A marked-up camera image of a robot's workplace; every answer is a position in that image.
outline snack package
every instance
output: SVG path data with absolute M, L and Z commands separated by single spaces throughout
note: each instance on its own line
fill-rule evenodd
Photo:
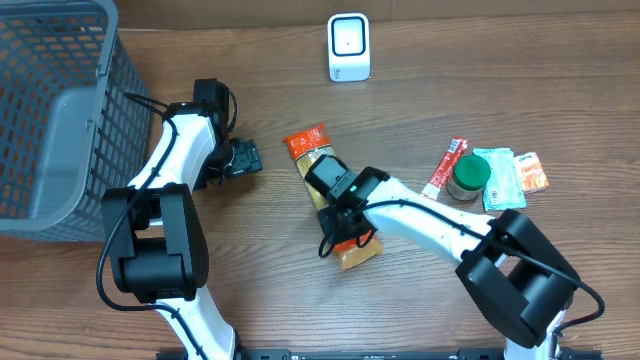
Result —
M 449 144 L 449 149 L 444 153 L 440 164 L 431 175 L 429 183 L 422 189 L 422 195 L 428 197 L 431 200 L 438 200 L 438 194 L 442 190 L 451 176 L 453 168 L 456 166 L 458 160 L 464 151 L 469 146 L 469 142 L 459 136 L 454 136 L 453 140 Z
M 309 171 L 311 165 L 321 155 L 335 155 L 329 136 L 324 130 L 324 124 L 320 124 L 311 129 L 297 132 L 291 136 L 284 138 L 284 141 L 289 146 L 289 152 L 293 161 L 296 162 L 300 175 L 304 178 Z M 307 184 L 309 189 L 309 195 L 311 195 L 311 201 L 316 210 L 320 211 L 328 206 L 327 200 L 320 195 L 320 193 Z M 367 240 L 368 234 L 360 237 L 360 242 L 364 243 Z M 383 253 L 383 247 L 377 236 L 374 236 L 369 244 L 364 248 L 359 248 L 356 245 L 356 240 L 351 239 L 346 242 L 336 244 L 334 252 L 340 257 L 340 268 L 342 270 L 350 269 L 358 264 L 361 264 L 375 255 Z
M 485 211 L 527 207 L 513 151 L 505 148 L 476 148 L 473 153 L 487 160 L 491 166 L 491 176 L 482 196 Z
M 515 157 L 516 170 L 520 176 L 522 191 L 525 194 L 541 191 L 549 186 L 549 180 L 542 170 L 538 154 L 529 152 Z

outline wooden table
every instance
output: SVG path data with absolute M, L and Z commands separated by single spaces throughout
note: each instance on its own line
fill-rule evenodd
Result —
M 189 100 L 198 78 L 228 84 L 235 134 L 259 146 L 264 171 L 194 194 L 209 288 L 247 346 L 503 345 L 453 266 L 411 240 L 385 237 L 383 256 L 346 272 L 317 257 L 320 228 L 282 138 L 324 122 L 353 169 L 384 169 L 418 191 L 454 135 L 472 147 L 537 151 L 551 187 L 528 196 L 525 212 L 608 306 L 562 344 L 640 356 L 640 13 L 374 23 L 372 78 L 352 84 L 328 80 L 323 26 L 122 39 L 159 100 Z M 100 249 L 1 241 L 0 358 L 151 359 L 180 346 L 158 314 L 101 303 Z M 116 301 L 135 302 L 105 276 Z M 578 292 L 568 318 L 594 306 Z

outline green packet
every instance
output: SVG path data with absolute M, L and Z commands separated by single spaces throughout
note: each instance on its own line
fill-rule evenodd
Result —
M 484 188 L 484 210 L 506 210 L 527 207 L 522 183 L 518 177 L 511 149 L 474 149 L 473 153 L 487 160 L 491 176 Z

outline red stick packet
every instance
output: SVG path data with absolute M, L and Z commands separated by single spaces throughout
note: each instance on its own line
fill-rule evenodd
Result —
M 453 172 L 453 167 L 456 166 L 462 154 L 469 146 L 469 142 L 459 136 L 454 136 L 453 140 L 449 144 L 449 149 L 444 153 L 444 157 L 440 164 L 431 175 L 431 179 L 429 179 L 429 183 L 427 186 L 422 189 L 422 195 L 428 197 L 429 199 L 436 200 L 438 199 L 438 194 L 440 190 L 442 190 L 447 180 L 449 180 L 449 176 Z

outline green jar lid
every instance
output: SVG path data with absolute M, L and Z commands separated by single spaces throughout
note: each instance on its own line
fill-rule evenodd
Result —
M 490 176 L 491 167 L 487 160 L 475 154 L 462 157 L 453 169 L 453 181 L 467 191 L 482 189 Z

